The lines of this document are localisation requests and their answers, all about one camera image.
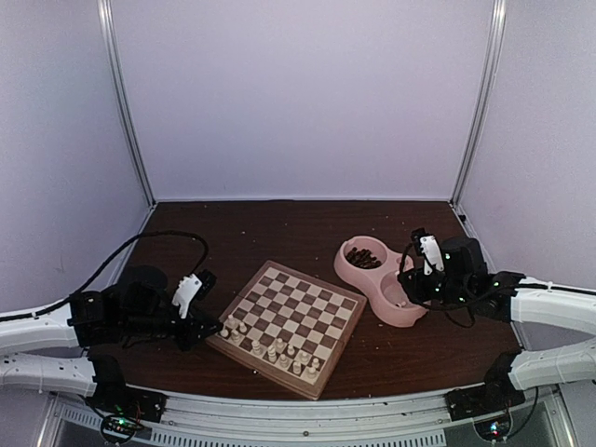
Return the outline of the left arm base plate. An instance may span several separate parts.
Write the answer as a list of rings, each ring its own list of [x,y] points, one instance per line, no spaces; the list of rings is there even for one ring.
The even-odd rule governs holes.
[[[126,417],[159,423],[165,411],[165,394],[125,386],[123,388],[102,388],[89,397],[86,402],[93,408],[106,413],[116,413]]]

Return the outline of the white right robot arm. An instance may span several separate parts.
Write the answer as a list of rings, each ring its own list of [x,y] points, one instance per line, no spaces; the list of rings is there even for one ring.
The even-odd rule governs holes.
[[[472,318],[505,323],[542,323],[594,335],[595,292],[523,273],[491,273],[480,242],[452,237],[443,242],[418,229],[408,251],[423,260],[420,267],[400,266],[397,279],[409,301],[427,310],[449,313],[465,309]],[[595,340],[542,351],[522,349],[502,354],[486,373],[477,401],[493,412],[513,391],[592,380]]]

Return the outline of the pink double bowl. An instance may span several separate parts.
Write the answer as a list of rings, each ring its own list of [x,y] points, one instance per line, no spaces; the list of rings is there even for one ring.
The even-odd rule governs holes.
[[[353,247],[369,249],[382,265],[374,269],[360,269],[346,259]],[[385,324],[397,328],[410,328],[422,318],[427,310],[411,303],[397,274],[400,270],[402,253],[392,251],[385,243],[374,237],[356,236],[345,241],[335,254],[333,267],[337,276],[345,283],[361,291],[368,299],[373,313]]]

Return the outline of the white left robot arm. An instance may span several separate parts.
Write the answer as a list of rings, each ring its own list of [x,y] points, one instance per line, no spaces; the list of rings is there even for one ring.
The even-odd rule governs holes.
[[[48,358],[48,348],[126,347],[171,339],[186,352],[220,331],[222,323],[197,309],[217,281],[208,270],[183,277],[173,294],[168,278],[149,265],[131,267],[102,291],[76,291],[46,307],[1,316],[1,384],[92,397],[113,413],[134,403],[117,360]]]

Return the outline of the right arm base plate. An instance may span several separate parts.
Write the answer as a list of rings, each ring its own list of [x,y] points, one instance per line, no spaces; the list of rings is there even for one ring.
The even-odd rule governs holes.
[[[475,418],[525,403],[523,391],[500,385],[480,385],[458,388],[445,395],[453,421]]]

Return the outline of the white rook piece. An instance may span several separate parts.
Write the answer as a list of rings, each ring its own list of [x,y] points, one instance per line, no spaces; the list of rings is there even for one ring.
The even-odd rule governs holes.
[[[306,368],[306,375],[310,378],[316,377],[317,373],[318,373],[318,370],[316,367],[309,366]]]

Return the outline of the white king piece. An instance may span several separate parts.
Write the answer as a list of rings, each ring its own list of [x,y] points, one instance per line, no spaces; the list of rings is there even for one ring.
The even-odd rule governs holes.
[[[284,350],[285,342],[281,338],[277,338],[274,343],[274,348],[278,354],[281,354]]]

